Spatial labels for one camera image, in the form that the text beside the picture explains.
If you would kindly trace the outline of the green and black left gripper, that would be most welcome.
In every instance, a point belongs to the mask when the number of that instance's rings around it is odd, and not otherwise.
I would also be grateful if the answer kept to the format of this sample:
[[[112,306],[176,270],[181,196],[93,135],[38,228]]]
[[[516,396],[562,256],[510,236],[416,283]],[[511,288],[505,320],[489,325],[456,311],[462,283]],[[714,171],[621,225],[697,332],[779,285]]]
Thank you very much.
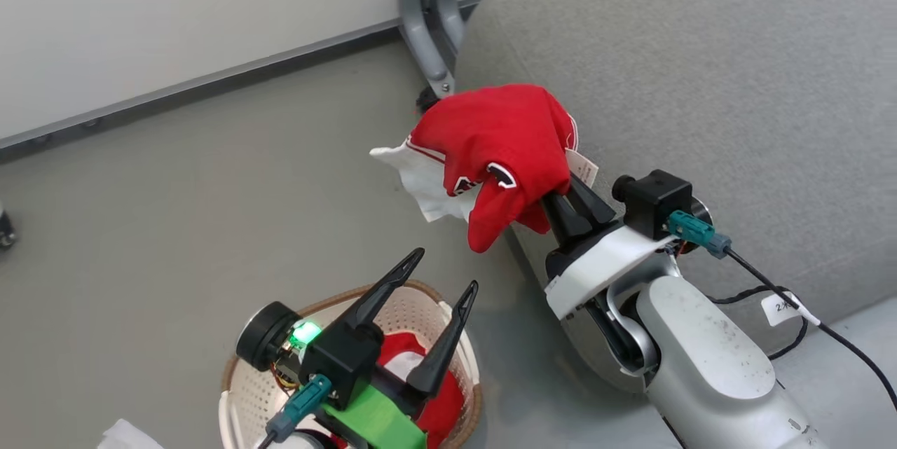
[[[323,389],[316,417],[352,448],[425,448],[416,421],[428,396],[436,396],[451,365],[479,290],[471,281],[451,310],[451,320],[419,365],[401,379],[378,365],[384,335],[373,324],[425,254],[415,248],[384,274],[305,349],[302,385]]]

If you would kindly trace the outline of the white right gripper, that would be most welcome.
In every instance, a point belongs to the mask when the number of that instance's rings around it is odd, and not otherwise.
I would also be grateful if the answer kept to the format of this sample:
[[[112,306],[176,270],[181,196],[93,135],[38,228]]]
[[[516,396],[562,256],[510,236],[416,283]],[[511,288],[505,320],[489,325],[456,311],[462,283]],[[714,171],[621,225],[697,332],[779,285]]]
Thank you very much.
[[[617,219],[615,210],[579,177],[570,177],[565,195],[549,193],[541,203],[560,246],[587,240],[593,235],[593,226],[609,226]],[[545,261],[549,308],[557,320],[564,320],[600,293],[608,292],[615,298],[675,274],[667,251],[674,242],[673,235],[654,240],[628,226],[619,226],[581,245],[573,254],[551,252]]]

